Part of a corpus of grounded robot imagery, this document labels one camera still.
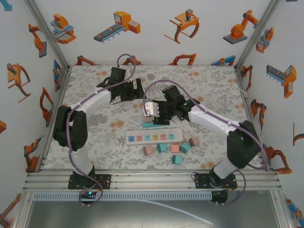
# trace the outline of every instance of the teal block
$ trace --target teal block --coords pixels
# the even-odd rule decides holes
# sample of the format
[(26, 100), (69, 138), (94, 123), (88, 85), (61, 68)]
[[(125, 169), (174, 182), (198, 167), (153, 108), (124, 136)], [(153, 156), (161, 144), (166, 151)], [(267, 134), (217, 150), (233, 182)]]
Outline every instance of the teal block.
[(142, 122), (142, 127), (162, 127), (162, 126), (165, 126), (165, 125), (157, 125), (157, 124), (153, 124), (152, 123), (145, 123), (144, 121)]
[(180, 155), (173, 155), (172, 163), (173, 164), (181, 164), (182, 163), (182, 157)]
[(190, 144), (184, 142), (181, 146), (180, 146), (180, 151), (182, 151), (183, 153), (187, 153), (187, 151), (191, 148)]
[(165, 143), (157, 144), (157, 150), (158, 150), (158, 153), (166, 152), (168, 150), (167, 144), (165, 144)]

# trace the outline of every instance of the power strip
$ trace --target power strip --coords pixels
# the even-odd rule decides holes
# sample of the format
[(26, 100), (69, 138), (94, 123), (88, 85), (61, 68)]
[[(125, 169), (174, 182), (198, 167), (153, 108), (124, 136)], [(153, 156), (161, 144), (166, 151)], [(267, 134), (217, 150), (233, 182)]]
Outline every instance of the power strip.
[(182, 137), (181, 128), (163, 128), (126, 131), (127, 145), (144, 145), (157, 143), (180, 143)]

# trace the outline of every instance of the conveyor belt illustration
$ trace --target conveyor belt illustration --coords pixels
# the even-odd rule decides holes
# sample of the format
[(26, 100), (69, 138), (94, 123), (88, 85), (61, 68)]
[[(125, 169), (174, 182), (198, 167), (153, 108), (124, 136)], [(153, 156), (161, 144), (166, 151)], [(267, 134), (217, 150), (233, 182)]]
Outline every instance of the conveyor belt illustration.
[(131, 20), (131, 15), (124, 11), (115, 12), (114, 19), (115, 24), (94, 36), (94, 40), (104, 43), (106, 40), (114, 38), (114, 35), (119, 35), (120, 32), (129, 30), (136, 34), (141, 32), (140, 24)]

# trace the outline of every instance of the robotic arm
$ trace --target robotic arm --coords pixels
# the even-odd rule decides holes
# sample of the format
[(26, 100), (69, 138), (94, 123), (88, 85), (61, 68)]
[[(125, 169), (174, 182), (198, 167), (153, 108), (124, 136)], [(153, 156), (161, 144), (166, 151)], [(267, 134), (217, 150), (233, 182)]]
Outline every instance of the robotic arm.
[(177, 87), (171, 85), (162, 91), (166, 101), (147, 102), (145, 116), (154, 115), (154, 118), (168, 121), (173, 116), (180, 120), (187, 120), (202, 125), (227, 140), (227, 157), (221, 160), (209, 173), (213, 186), (222, 185), (223, 180), (238, 169), (242, 169), (260, 152), (258, 144), (248, 134), (234, 126), (241, 127), (257, 138), (253, 124), (249, 121), (238, 123), (208, 110), (199, 101), (202, 111), (190, 99), (185, 100)]
[[(126, 70), (113, 67), (111, 76), (106, 78), (105, 81), (97, 87), (105, 88), (109, 85), (122, 82), (125, 74)], [(96, 89), (82, 102), (71, 107), (61, 106), (58, 109), (53, 138), (63, 147), (68, 146), (68, 138), (69, 141), (71, 141), (73, 150), (73, 152), (70, 152), (73, 158), (71, 162), (78, 168), (74, 168), (74, 172), (78, 176), (87, 179), (87, 183), (83, 184), (86, 188), (90, 188), (93, 182), (88, 181), (88, 178), (85, 176), (95, 178), (94, 167), (89, 161), (87, 152), (84, 149), (88, 137), (87, 121), (101, 106), (108, 104), (118, 96), (120, 96), (121, 101), (145, 99), (145, 93), (143, 92), (140, 79), (136, 79), (136, 83), (136, 89), (133, 87), (133, 82), (127, 82), (112, 88), (108, 87), (108, 90), (102, 92)], [(185, 100), (184, 96), (180, 94), (174, 85), (167, 87), (162, 92), (166, 101), (152, 100), (151, 102), (145, 103), (144, 109), (147, 111), (145, 115), (154, 115), (154, 118), (160, 121), (169, 121), (173, 116), (177, 116), (181, 120), (191, 121), (207, 127), (227, 139), (227, 157), (220, 161), (209, 173), (209, 181), (213, 186), (222, 186), (225, 178), (236, 170), (244, 168), (260, 152), (259, 145), (257, 144), (258, 141), (252, 138), (253, 136), (257, 138), (257, 133), (251, 122), (244, 121), (243, 123), (238, 123), (232, 121), (208, 110), (204, 105), (200, 104), (199, 101), (195, 101), (199, 104), (199, 107), (197, 107), (191, 101), (192, 98)], [(72, 109), (75, 110), (70, 115), (69, 121), (73, 122), (72, 126), (70, 126), (67, 125), (67, 119)]]
[[(106, 88), (124, 81), (124, 78), (128, 73), (129, 72), (125, 69), (113, 67), (111, 69), (110, 77), (97, 85), (97, 88), (93, 93), (82, 102), (74, 104), (71, 107), (62, 105), (57, 111), (53, 138), (63, 147), (68, 147), (69, 138), (73, 150), (71, 153), (72, 161), (85, 175), (93, 178), (95, 177), (95, 170), (88, 158), (85, 147), (88, 137), (87, 122), (91, 115), (103, 105), (107, 105), (109, 102), (114, 101), (117, 97), (120, 97), (121, 101), (132, 101), (134, 99), (143, 98), (143, 87), (140, 78), (136, 79), (136, 89), (134, 89), (133, 81), (130, 81), (100, 92), (100, 87)], [(74, 111), (72, 112), (69, 121), (73, 123), (72, 125), (69, 125), (69, 134), (67, 134), (67, 119), (72, 110)], [(74, 172), (83, 177), (82, 173), (79, 172), (77, 168), (74, 168)], [(92, 186), (93, 183), (88, 178), (83, 177), (83, 179), (83, 187), (89, 188)]]

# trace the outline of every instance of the small cube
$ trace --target small cube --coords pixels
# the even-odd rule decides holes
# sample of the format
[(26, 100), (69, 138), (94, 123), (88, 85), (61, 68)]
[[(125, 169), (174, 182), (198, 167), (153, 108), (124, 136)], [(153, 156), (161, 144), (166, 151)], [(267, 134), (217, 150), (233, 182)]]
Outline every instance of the small cube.
[(180, 152), (180, 146), (178, 144), (171, 145), (171, 153), (179, 153)]
[(157, 150), (158, 150), (158, 153), (166, 152), (168, 150), (167, 144), (165, 144), (165, 143), (157, 144)]
[(152, 121), (153, 121), (153, 119), (152, 119), (152, 117), (151, 117), (151, 116), (145, 116), (145, 118), (144, 118), (144, 122), (145, 122), (146, 124), (148, 124), (148, 123), (152, 123)]
[(154, 153), (154, 151), (153, 151), (153, 147), (152, 146), (145, 146), (144, 148), (143, 148), (143, 154), (144, 155), (150, 155), (150, 154), (153, 154)]
[(198, 139), (198, 137), (193, 137), (193, 138), (189, 139), (189, 143), (190, 143), (191, 147), (197, 146), (197, 145), (199, 145), (200, 140)]
[(173, 155), (172, 164), (181, 164), (182, 157), (180, 155)]
[(187, 153), (187, 151), (191, 148), (191, 146), (184, 142), (181, 146), (180, 146), (180, 151), (182, 151), (183, 153)]

